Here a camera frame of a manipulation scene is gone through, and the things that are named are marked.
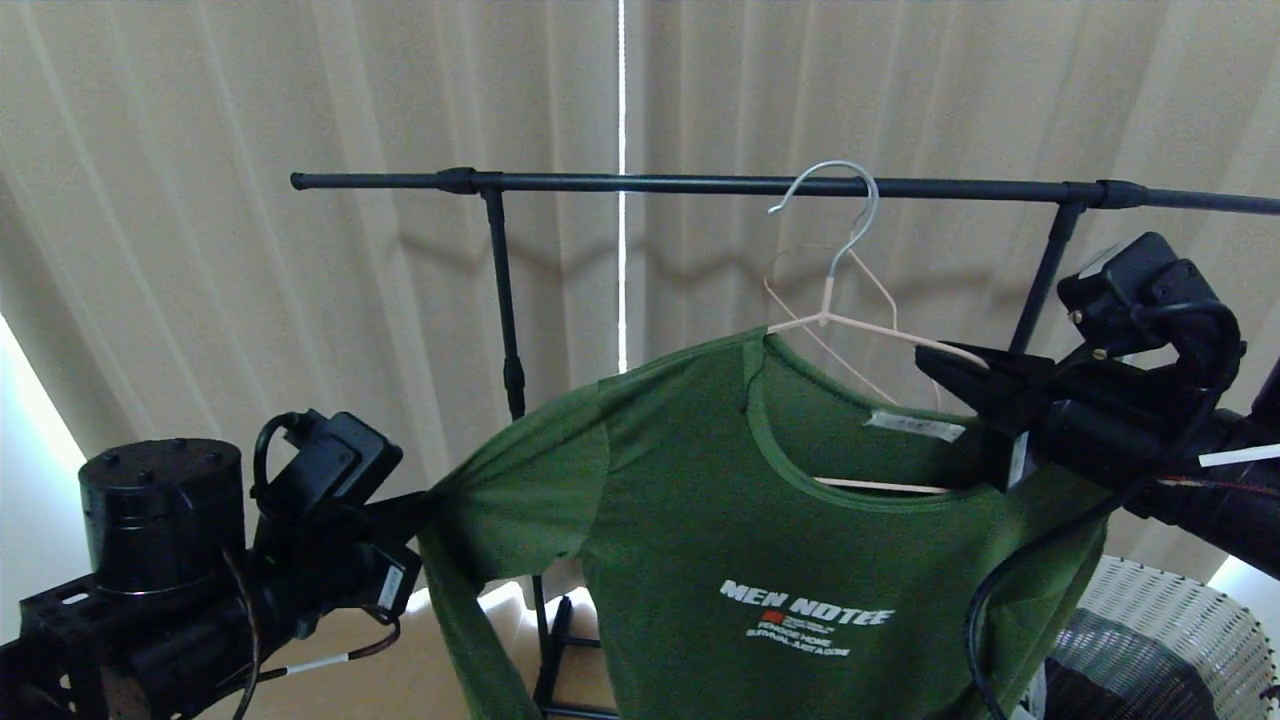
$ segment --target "metal hanger hook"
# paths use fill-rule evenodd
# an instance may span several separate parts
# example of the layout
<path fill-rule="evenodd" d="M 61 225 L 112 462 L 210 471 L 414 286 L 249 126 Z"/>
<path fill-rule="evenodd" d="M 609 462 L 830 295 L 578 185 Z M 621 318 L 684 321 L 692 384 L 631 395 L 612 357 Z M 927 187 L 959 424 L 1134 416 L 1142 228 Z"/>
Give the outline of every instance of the metal hanger hook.
<path fill-rule="evenodd" d="M 778 202 L 773 208 L 769 208 L 768 213 L 772 215 L 778 210 L 786 208 L 787 202 L 790 202 L 791 197 L 796 193 L 796 190 L 800 188 L 800 183 L 806 181 L 809 176 L 823 168 L 833 168 L 833 167 L 847 168 L 852 170 L 854 174 L 860 177 L 863 182 L 867 183 L 867 201 L 863 202 L 861 210 L 858 213 L 858 217 L 854 218 L 854 225 L 849 231 L 849 242 L 845 243 L 845 246 L 841 247 L 836 252 L 836 255 L 831 259 L 831 268 L 827 272 L 827 278 L 836 277 L 836 265 L 840 263 L 840 256 L 851 250 L 854 245 L 856 245 L 858 241 L 861 240 L 864 234 L 867 234 L 867 231 L 870 229 L 872 223 L 876 220 L 876 210 L 879 206 L 879 186 L 876 183 L 876 178 L 870 174 L 870 172 L 868 172 L 867 168 L 859 165 L 858 163 L 850 160 L 823 160 L 822 163 L 818 163 L 817 165 L 813 165 L 808 170 L 800 173 L 800 176 L 791 182 L 791 187 L 787 188 L 786 195 L 782 196 L 782 202 Z M 867 220 L 859 224 L 859 222 L 863 218 L 867 218 Z"/>

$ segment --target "shirt sleeve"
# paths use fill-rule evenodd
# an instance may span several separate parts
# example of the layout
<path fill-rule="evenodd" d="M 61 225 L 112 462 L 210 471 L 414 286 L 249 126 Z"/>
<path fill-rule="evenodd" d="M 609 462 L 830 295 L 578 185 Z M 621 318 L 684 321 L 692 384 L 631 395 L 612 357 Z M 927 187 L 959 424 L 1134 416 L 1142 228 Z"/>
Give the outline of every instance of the shirt sleeve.
<path fill-rule="evenodd" d="M 608 466 L 598 391 L 588 386 L 507 427 L 431 488 L 438 502 L 419 546 L 472 717 L 541 720 L 476 596 L 490 580 L 576 555 Z"/>

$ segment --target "horizontal black bar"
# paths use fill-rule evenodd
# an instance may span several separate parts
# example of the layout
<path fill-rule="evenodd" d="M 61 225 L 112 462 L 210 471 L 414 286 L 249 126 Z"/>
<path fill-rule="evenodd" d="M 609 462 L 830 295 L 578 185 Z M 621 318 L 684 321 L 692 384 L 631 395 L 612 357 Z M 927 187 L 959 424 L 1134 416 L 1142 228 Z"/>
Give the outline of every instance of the horizontal black bar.
<path fill-rule="evenodd" d="M 558 715 L 561 717 L 586 717 L 588 720 L 618 720 L 617 712 L 609 712 L 607 710 L 591 710 L 590 707 L 582 707 L 579 705 L 548 705 L 543 707 L 543 712 L 547 715 Z"/>
<path fill-rule="evenodd" d="M 600 644 L 600 641 L 595 638 L 580 638 L 577 635 L 564 635 L 563 638 L 558 638 L 558 641 L 563 644 L 573 644 L 577 647 L 603 647 Z"/>
<path fill-rule="evenodd" d="M 586 173 L 494 173 L 452 168 L 439 173 L 293 173 L 297 190 L 417 188 L 462 195 L 484 190 L 536 192 L 657 192 L 680 195 L 781 196 L 792 177 L 742 176 L 616 176 Z M 877 178 L 883 197 L 925 200 L 998 200 L 1083 202 L 1088 208 L 1193 208 L 1231 213 L 1280 214 L 1280 199 L 1147 188 L 1116 181 L 1029 182 L 986 179 Z M 796 195 L 858 197 L 867 195 L 859 178 L 809 178 Z"/>

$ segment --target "white sticker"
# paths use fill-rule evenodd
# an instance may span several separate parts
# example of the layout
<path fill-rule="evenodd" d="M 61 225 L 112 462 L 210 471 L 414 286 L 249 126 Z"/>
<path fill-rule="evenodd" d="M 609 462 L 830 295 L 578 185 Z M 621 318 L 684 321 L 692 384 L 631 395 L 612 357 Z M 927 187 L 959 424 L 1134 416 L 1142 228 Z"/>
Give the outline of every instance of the white sticker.
<path fill-rule="evenodd" d="M 387 569 L 387 578 L 383 579 L 383 592 L 378 596 L 378 606 L 383 610 L 392 610 L 396 605 L 396 594 L 399 593 L 399 583 L 404 579 L 404 571 L 392 565 Z"/>
<path fill-rule="evenodd" d="M 904 433 L 915 433 L 918 436 L 936 437 L 947 442 L 955 442 L 964 434 L 965 430 L 964 425 L 943 423 L 941 420 L 911 418 L 909 415 L 897 415 L 883 410 L 872 413 L 872 419 L 867 420 L 864 425 L 869 425 L 872 428 L 884 428 L 887 430 L 902 430 Z"/>
<path fill-rule="evenodd" d="M 1128 243 L 1125 243 L 1125 245 L 1116 243 L 1116 245 L 1112 245 L 1111 247 L 1107 247 L 1106 250 L 1098 252 L 1097 255 L 1094 255 L 1093 258 L 1091 258 L 1088 263 L 1084 264 L 1084 269 L 1082 269 L 1079 272 L 1078 277 L 1083 281 L 1084 278 L 1089 278 L 1089 277 L 1093 277 L 1093 275 L 1101 273 L 1102 272 L 1102 265 L 1106 265 L 1107 260 L 1110 260 L 1110 259 L 1115 258 L 1116 255 L 1119 255 L 1120 251 L 1124 250 L 1125 247 L 1129 247 L 1129 245 Z"/>

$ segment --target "vertical rack pole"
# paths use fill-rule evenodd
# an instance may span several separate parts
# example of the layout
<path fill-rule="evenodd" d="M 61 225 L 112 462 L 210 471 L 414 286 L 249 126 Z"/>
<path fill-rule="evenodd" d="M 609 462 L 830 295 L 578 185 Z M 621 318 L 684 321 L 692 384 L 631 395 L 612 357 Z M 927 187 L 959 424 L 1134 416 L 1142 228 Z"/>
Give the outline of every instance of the vertical rack pole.
<path fill-rule="evenodd" d="M 507 388 L 507 407 L 511 419 L 525 416 L 525 366 L 516 347 L 516 304 L 511 292 L 511 260 L 507 255 L 507 213 L 502 205 L 502 191 L 484 188 L 485 213 L 489 217 L 489 238 L 493 242 L 493 270 L 498 281 L 498 316 L 502 322 L 502 384 Z M 538 615 L 538 647 L 547 657 L 547 601 L 543 597 L 543 578 L 534 575 L 534 612 Z"/>
<path fill-rule="evenodd" d="M 1032 290 L 1027 293 L 1027 302 L 1023 304 L 1023 314 L 1018 318 L 1018 328 L 1014 329 L 1014 340 L 1009 343 L 1010 352 L 1027 352 L 1027 346 L 1032 342 L 1032 333 L 1036 332 L 1036 322 L 1039 320 L 1044 301 L 1057 275 L 1057 268 L 1062 264 L 1062 254 L 1066 252 L 1066 243 L 1075 233 L 1075 223 L 1084 214 L 1084 202 L 1062 202 L 1053 215 L 1053 224 L 1048 229 L 1048 245 L 1041 255 L 1039 268 L 1036 269 L 1036 279 L 1032 281 Z"/>

